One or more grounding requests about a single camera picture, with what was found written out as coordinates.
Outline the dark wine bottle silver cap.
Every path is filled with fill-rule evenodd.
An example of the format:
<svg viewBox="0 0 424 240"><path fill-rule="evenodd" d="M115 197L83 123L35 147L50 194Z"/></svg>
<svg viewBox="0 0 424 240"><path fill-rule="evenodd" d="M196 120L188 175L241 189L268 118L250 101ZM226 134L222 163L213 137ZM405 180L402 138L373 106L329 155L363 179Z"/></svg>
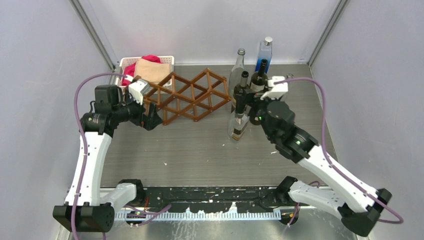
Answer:
<svg viewBox="0 0 424 240"><path fill-rule="evenodd" d="M236 110L237 105L237 98L236 95L243 95L246 89L248 88L248 78L249 78L249 72L246 70L243 70L240 74L237 75L237 82L236 85L232 88L231 91L231 113L233 113Z"/></svg>

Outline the dark green wine bottle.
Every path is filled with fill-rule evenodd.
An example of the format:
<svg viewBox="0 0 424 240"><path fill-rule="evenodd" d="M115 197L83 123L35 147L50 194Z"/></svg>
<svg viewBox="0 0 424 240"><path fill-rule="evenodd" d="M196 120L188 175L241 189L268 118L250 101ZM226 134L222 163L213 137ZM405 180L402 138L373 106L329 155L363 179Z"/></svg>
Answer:
<svg viewBox="0 0 424 240"><path fill-rule="evenodd" d="M268 65L268 60L263 58L259 62L258 70L253 73L250 79L249 87L255 93L263 92L266 87L268 76L265 73L265 71L266 71L267 65Z"/></svg>

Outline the clear bottle gold black cap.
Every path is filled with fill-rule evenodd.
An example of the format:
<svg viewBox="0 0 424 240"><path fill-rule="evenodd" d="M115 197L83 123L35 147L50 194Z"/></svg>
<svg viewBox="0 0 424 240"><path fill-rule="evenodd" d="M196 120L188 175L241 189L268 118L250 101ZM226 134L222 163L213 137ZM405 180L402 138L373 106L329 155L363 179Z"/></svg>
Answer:
<svg viewBox="0 0 424 240"><path fill-rule="evenodd" d="M232 112L228 122L228 135L230 139L239 141L249 122L249 117L246 113L238 114L236 111Z"/></svg>

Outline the brown wooden wine rack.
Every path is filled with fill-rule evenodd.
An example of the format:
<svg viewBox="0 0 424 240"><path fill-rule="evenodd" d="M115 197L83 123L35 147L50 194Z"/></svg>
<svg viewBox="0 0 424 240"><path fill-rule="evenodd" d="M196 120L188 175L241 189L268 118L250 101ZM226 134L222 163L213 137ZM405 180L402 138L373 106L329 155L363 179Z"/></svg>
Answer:
<svg viewBox="0 0 424 240"><path fill-rule="evenodd" d="M154 104L165 126L179 117L198 122L231 99L227 79L209 68L191 80L173 71L161 82L151 82L143 95L144 106Z"/></svg>

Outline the blue square glass bottle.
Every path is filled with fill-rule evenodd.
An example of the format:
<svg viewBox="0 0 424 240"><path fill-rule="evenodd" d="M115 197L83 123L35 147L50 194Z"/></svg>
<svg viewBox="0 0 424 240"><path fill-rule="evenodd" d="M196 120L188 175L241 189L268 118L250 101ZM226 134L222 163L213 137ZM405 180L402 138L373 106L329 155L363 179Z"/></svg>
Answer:
<svg viewBox="0 0 424 240"><path fill-rule="evenodd" d="M269 66L272 59L272 42L273 38L270 36L265 37L260 43L258 48L258 54L257 54L257 61L255 66L255 71L258 71L261 65L262 59L267 60L267 65L265 67L265 73L268 73Z"/></svg>

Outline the dark wine bottle black neck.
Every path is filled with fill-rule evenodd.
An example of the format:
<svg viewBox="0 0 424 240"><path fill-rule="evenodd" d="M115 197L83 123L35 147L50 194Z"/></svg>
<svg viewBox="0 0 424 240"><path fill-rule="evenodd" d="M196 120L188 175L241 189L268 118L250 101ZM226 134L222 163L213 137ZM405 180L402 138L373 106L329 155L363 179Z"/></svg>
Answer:
<svg viewBox="0 0 424 240"><path fill-rule="evenodd" d="M249 114L249 121L254 126L259 126L261 124L261 120L262 120L261 116L258 115L256 112Z"/></svg>

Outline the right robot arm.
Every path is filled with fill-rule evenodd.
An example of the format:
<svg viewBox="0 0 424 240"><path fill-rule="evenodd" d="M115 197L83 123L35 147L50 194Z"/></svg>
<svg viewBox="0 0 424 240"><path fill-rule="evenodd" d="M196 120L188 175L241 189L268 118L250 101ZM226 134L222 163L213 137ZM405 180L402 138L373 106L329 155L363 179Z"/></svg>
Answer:
<svg viewBox="0 0 424 240"><path fill-rule="evenodd" d="M309 170L323 180L331 191L314 188L287 176L276 188L283 205L304 203L332 214L351 232L367 237L379 221L392 194L359 180L337 161L307 131L295 125L295 113L278 97L240 90L234 95L237 116L250 106L248 116L258 118L266 138L286 159Z"/></svg>

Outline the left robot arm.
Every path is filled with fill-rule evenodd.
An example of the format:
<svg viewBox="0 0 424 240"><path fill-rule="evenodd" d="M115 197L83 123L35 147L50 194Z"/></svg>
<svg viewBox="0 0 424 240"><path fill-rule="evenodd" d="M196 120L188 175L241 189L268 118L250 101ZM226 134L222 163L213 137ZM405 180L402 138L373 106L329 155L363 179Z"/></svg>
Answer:
<svg viewBox="0 0 424 240"><path fill-rule="evenodd" d="M75 175L63 205L53 208L52 216L71 232L107 233L115 213L127 204L141 206L146 200L139 179L123 179L105 196L100 183L108 148L119 124L130 122L147 131L162 124L151 102L144 107L149 91L145 81L131 83L125 89L117 85L100 85L94 90L90 112L79 118L80 149Z"/></svg>

